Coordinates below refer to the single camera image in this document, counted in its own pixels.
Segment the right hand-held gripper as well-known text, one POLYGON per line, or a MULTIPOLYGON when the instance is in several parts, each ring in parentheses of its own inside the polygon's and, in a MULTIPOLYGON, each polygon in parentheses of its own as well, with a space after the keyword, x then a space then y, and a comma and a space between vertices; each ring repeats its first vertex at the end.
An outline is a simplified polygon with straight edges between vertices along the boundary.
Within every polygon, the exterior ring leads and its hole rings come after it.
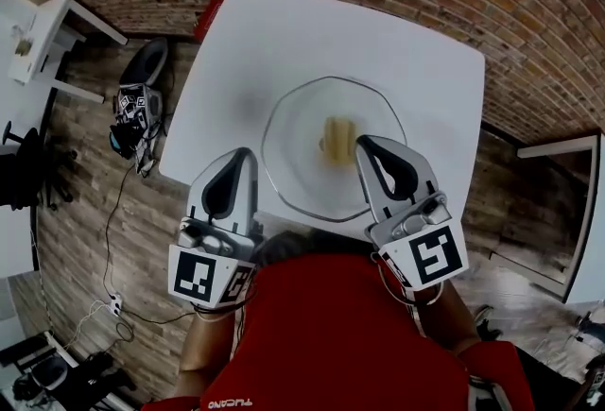
POLYGON ((377 223, 368 236, 400 285, 424 290, 468 269, 460 221, 450 215, 446 195, 434 194, 436 176, 423 155, 364 134, 356 140, 355 163, 377 223))

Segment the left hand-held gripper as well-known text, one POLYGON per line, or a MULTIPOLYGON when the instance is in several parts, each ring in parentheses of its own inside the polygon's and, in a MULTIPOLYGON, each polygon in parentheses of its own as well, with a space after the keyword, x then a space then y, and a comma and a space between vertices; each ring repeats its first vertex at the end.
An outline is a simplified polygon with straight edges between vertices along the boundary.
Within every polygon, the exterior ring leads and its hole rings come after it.
POLYGON ((218 157, 196 177, 187 201, 189 217, 181 221, 178 243, 169 247, 170 295, 201 309, 236 305, 263 242, 262 226, 252 223, 256 192, 257 164, 245 147, 218 157))

